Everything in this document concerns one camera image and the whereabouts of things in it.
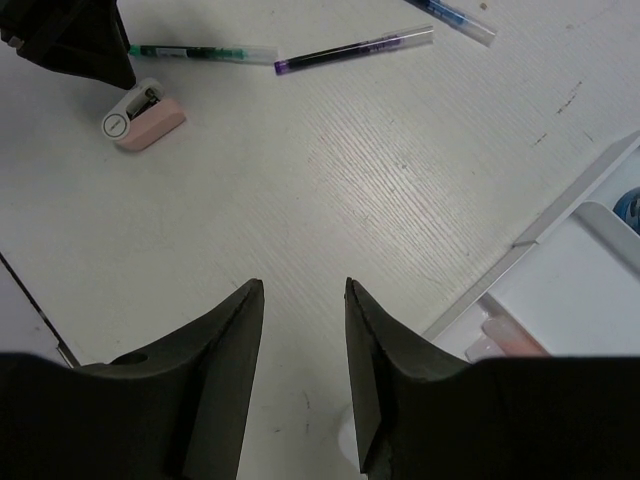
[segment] pen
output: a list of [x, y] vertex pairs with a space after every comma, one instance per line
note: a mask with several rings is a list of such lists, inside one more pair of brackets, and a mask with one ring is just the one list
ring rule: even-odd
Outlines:
[[430, 43], [433, 43], [433, 27], [415, 27], [387, 33], [375, 40], [352, 43], [351, 45], [345, 45], [343, 47], [323, 50], [322, 52], [302, 55], [288, 60], [281, 60], [274, 63], [274, 67], [277, 75], [284, 75], [285, 73], [322, 65], [324, 63], [349, 60], [373, 53], [388, 52]]
[[271, 65], [278, 58], [278, 49], [243, 45], [236, 45], [230, 48], [131, 45], [129, 55], [132, 57], [177, 57], [193, 60]]
[[495, 38], [497, 31], [470, 15], [461, 12], [440, 0], [407, 0], [410, 4], [439, 18], [450, 27], [464, 33], [488, 47]]

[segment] pink eraser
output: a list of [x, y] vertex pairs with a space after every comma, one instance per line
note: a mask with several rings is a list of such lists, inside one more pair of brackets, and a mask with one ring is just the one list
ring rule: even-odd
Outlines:
[[126, 137], [116, 143], [126, 150], [139, 152], [156, 142], [187, 119], [184, 110], [172, 98], [164, 98], [131, 121]]

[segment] pen cap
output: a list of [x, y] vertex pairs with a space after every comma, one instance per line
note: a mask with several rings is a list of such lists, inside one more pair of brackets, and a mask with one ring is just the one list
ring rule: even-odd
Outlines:
[[240, 50], [241, 55], [234, 57], [234, 62], [253, 63], [256, 65], [273, 65], [278, 59], [278, 49], [275, 47], [254, 47], [251, 45], [235, 45], [234, 50]]
[[497, 31], [484, 23], [465, 16], [462, 25], [452, 25], [455, 29], [460, 30], [467, 37], [473, 38], [476, 42], [480, 42], [485, 47], [491, 46], [491, 42], [496, 38]]
[[384, 38], [398, 40], [398, 43], [393, 45], [393, 49], [430, 45], [433, 43], [433, 27], [431, 25], [423, 25], [421, 27], [406, 28], [397, 32], [387, 33]]

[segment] green pen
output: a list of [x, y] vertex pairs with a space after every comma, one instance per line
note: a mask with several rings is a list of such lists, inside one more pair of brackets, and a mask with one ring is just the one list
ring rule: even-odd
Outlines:
[[278, 59], [278, 49], [272, 47], [249, 47], [236, 45], [230, 48], [217, 47], [169, 47], [163, 45], [131, 45], [132, 57], [174, 57], [215, 62], [253, 63], [273, 65]]

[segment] pink object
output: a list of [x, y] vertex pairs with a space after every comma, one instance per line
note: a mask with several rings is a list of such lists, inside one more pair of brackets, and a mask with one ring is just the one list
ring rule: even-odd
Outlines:
[[187, 119], [184, 110], [172, 98], [164, 98], [131, 121], [126, 137], [116, 143], [126, 150], [139, 152], [156, 142]]
[[538, 357], [549, 354], [518, 323], [500, 316], [482, 324], [482, 331], [496, 342], [508, 357]]
[[479, 362], [485, 358], [505, 356], [504, 351], [498, 346], [498, 344], [484, 335], [476, 340], [473, 345], [467, 348], [464, 354], [472, 363]]

